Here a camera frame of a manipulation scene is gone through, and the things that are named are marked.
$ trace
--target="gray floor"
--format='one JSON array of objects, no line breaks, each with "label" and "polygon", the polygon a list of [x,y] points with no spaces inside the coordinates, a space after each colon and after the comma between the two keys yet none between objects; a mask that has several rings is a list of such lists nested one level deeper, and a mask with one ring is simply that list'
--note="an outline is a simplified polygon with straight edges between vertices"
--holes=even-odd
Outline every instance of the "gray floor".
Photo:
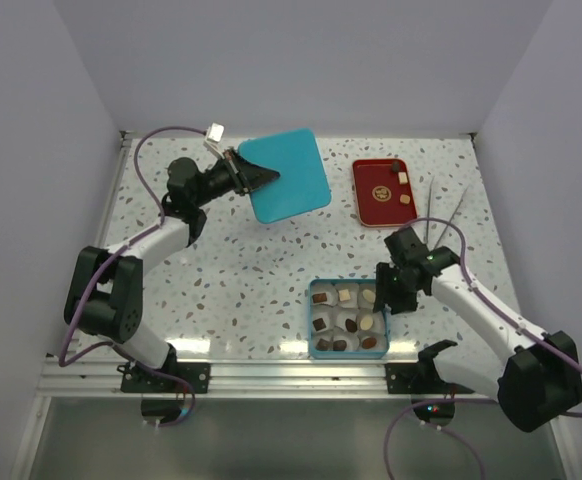
[{"label": "gray floor", "polygon": [[[386,478],[382,439],[404,401],[208,400],[186,423],[142,427],[139,400],[54,400],[34,479]],[[489,480],[563,479],[549,429],[516,430],[497,406],[459,405],[450,427],[468,438]],[[478,479],[470,453],[414,417],[391,441],[396,478]]]}]

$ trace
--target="gray wall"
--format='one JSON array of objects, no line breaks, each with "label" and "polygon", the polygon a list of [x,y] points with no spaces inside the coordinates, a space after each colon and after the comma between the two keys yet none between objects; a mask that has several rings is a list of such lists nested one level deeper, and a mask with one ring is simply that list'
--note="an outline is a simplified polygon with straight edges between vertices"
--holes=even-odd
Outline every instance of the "gray wall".
[{"label": "gray wall", "polygon": [[117,124],[477,131],[550,0],[56,0]]},{"label": "gray wall", "polygon": [[[555,0],[478,136],[524,313],[582,360],[582,0]],[[582,421],[572,421],[582,454]]]},{"label": "gray wall", "polygon": [[8,476],[117,132],[53,4],[0,1],[0,479]]}]

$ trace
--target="blue lid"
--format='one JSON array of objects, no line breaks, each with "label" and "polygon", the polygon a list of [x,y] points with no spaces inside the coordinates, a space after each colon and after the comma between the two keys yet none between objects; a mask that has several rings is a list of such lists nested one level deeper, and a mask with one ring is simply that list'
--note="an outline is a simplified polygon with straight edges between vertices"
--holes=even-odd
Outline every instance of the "blue lid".
[{"label": "blue lid", "polygon": [[247,140],[238,153],[248,162],[280,173],[280,178],[251,194],[259,222],[277,222],[331,202],[318,144],[308,128]]}]

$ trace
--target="circular emblem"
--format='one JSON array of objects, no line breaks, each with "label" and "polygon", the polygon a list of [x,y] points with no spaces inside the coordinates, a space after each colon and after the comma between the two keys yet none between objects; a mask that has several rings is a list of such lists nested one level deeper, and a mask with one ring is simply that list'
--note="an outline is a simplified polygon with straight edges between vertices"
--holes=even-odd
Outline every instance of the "circular emblem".
[{"label": "circular emblem", "polygon": [[391,190],[383,185],[378,185],[373,189],[373,198],[378,202],[388,202],[391,199]]}]

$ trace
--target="table surface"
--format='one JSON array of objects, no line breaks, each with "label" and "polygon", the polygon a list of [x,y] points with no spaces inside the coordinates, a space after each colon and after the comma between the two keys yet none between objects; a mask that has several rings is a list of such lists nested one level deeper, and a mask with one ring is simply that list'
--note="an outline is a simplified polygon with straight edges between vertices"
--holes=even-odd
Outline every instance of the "table surface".
[{"label": "table surface", "polygon": [[[230,138],[223,147],[237,146]],[[132,236],[156,220],[157,209],[137,179],[132,143],[113,206],[105,243]],[[200,239],[144,279],[143,321],[178,349],[179,358],[209,360],[306,359],[307,287],[314,278],[373,278],[388,261],[383,239],[391,229],[358,221],[351,164],[358,159],[401,158],[408,166],[414,201],[426,212],[435,176],[431,215],[449,218],[469,186],[455,223],[467,236],[468,265],[486,287],[518,308],[472,143],[458,139],[319,138],[332,191],[327,207],[275,224],[257,222],[249,199],[226,195],[205,210]],[[214,163],[200,138],[158,138],[140,152],[141,170],[161,196],[166,168],[188,156],[200,168]],[[430,245],[442,231],[431,225]],[[423,233],[423,226],[416,227]],[[454,234],[443,244],[459,251]],[[417,312],[389,317],[387,360],[413,360],[442,339],[459,343],[458,362],[480,362],[500,376],[502,366],[486,343],[448,307],[421,297]],[[78,347],[96,339],[81,334]],[[103,351],[89,358],[113,355]]]}]

